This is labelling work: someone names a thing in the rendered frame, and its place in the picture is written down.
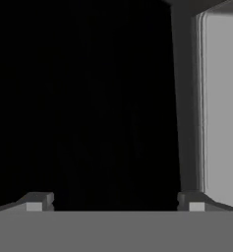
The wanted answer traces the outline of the grey cupboard door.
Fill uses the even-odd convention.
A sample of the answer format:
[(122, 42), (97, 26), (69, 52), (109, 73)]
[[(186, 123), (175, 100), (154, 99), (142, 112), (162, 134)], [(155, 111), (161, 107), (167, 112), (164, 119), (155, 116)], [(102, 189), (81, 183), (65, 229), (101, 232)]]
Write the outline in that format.
[(167, 1), (181, 192), (233, 207), (233, 0)]

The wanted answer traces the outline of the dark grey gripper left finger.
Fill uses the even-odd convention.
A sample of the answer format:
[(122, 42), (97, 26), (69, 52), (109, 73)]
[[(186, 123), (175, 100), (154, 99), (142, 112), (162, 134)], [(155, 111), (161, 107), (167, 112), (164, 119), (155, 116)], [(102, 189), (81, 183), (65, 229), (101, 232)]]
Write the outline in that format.
[(52, 212), (54, 210), (53, 203), (53, 192), (29, 192), (17, 202), (0, 206), (0, 212)]

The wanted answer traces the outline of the black oven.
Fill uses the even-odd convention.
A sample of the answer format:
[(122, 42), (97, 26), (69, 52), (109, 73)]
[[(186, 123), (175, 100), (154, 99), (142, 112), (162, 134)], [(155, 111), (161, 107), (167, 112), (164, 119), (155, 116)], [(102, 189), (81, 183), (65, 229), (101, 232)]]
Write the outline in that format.
[(0, 0), (0, 206), (173, 211), (179, 189), (165, 0)]

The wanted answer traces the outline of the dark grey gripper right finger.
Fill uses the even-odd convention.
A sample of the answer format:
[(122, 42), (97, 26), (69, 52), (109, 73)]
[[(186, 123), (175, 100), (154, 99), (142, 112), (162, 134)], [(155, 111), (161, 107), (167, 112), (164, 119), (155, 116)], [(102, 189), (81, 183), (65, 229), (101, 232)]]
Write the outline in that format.
[(177, 201), (179, 212), (233, 212), (233, 207), (218, 203), (203, 192), (180, 192)]

